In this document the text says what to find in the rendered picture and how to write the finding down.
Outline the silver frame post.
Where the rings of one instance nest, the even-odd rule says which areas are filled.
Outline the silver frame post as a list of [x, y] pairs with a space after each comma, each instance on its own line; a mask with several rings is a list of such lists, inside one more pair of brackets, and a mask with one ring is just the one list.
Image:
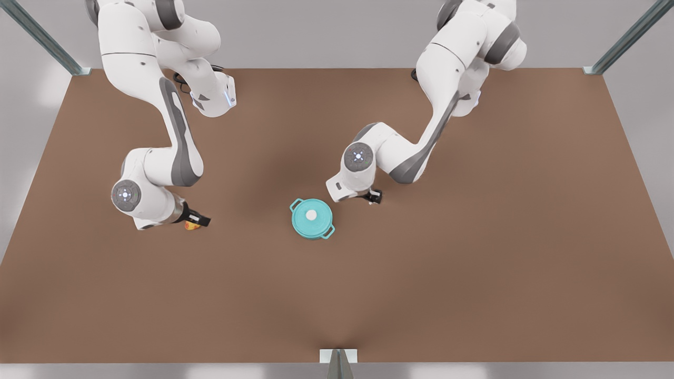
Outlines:
[[91, 74], [92, 68], [82, 67], [17, 0], [0, 0], [0, 8], [72, 76]]
[[319, 350], [319, 362], [328, 364], [326, 379], [354, 379], [351, 364], [357, 363], [357, 350]]
[[604, 74], [672, 8], [674, 8], [674, 0], [656, 0], [594, 65], [583, 67], [583, 73], [586, 75]]

